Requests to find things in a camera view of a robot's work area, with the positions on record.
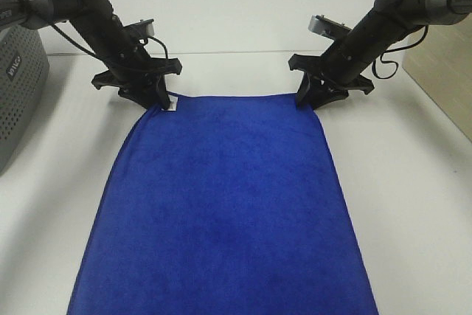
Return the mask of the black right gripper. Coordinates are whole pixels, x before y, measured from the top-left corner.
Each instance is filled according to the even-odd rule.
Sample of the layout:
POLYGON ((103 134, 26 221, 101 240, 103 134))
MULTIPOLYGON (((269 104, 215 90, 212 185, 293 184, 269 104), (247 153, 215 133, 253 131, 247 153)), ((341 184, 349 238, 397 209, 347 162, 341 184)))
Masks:
POLYGON ((293 55, 288 61, 290 70, 304 73, 295 96, 296 105, 311 105, 316 110, 347 99, 348 90, 369 94, 374 86, 361 73, 396 41, 397 24, 371 10, 320 56, 293 55))

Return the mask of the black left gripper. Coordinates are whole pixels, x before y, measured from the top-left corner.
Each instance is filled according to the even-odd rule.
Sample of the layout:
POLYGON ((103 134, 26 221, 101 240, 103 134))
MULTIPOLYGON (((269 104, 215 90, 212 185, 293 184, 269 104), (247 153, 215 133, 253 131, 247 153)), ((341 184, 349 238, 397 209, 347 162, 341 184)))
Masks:
POLYGON ((182 64, 178 58, 170 58, 168 52, 163 58, 153 58, 147 52, 148 41, 136 40, 125 29, 115 15, 91 17, 91 48, 107 66, 106 72, 95 75, 92 85, 96 89, 104 86, 118 88, 118 95, 143 108, 150 108, 156 103, 163 110, 171 105, 167 93, 165 75, 179 75, 182 64))

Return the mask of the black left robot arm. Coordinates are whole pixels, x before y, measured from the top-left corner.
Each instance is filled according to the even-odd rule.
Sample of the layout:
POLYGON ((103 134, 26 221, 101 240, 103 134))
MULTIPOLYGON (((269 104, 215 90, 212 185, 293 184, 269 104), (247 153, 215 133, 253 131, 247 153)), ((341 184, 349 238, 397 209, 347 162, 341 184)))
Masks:
POLYGON ((153 40, 153 20, 123 25, 109 0, 1 0, 1 28, 20 25, 29 30, 57 28, 68 21, 88 44, 86 54, 103 62, 106 71, 94 76, 96 89, 106 86, 143 108, 171 107, 166 75, 181 73, 179 59, 153 58, 146 45, 153 40))

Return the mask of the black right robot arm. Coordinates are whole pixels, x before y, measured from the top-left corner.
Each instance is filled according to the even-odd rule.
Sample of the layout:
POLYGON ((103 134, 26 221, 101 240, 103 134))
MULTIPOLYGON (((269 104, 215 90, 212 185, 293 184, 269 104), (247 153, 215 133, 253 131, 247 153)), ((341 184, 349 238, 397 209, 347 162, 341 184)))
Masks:
POLYGON ((350 91, 369 94, 371 80, 362 73, 391 52, 391 46, 431 25, 453 25, 471 13, 471 0, 375 0, 372 9, 353 27, 323 15, 312 17, 309 30, 332 40, 320 56, 293 55, 291 70, 303 73, 296 105, 317 109, 348 98, 350 91))

